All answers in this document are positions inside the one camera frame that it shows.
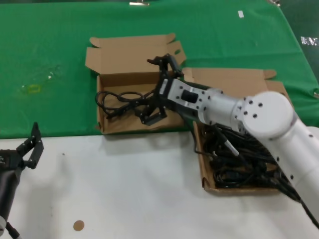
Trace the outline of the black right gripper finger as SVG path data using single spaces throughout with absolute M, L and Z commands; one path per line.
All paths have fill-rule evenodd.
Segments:
M 154 59 L 148 59 L 148 63 L 159 66 L 159 75 L 168 76 L 173 78 L 179 78 L 184 76 L 180 65 L 177 63 L 176 59 L 170 55 L 166 54 L 164 56 L 156 56 Z
M 158 99 L 145 100 L 138 105 L 138 107 L 141 106 L 144 107 L 135 108 L 134 113 L 144 125 L 151 126 L 167 117 L 165 106 Z

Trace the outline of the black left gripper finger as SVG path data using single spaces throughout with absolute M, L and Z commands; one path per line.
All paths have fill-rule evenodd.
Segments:
M 37 122 L 34 122 L 31 135 L 17 148 L 17 153 L 21 157 L 20 167 L 35 169 L 43 153 L 44 146 L 41 139 L 41 132 Z M 29 160 L 23 160 L 23 157 L 31 151 Z

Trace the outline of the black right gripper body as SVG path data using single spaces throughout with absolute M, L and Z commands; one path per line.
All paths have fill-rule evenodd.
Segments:
M 173 73 L 172 76 L 170 75 L 170 72 L 159 72 L 159 81 L 153 92 L 153 101 L 156 106 L 162 106 L 171 111 L 176 111 L 176 103 L 168 99 L 168 94 L 171 90 L 174 79 L 179 79 L 183 76 L 184 74 L 182 72 Z

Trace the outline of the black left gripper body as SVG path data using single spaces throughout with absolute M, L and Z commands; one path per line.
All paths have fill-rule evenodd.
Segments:
M 16 150 L 0 150 L 0 172 L 25 168 L 23 156 Z

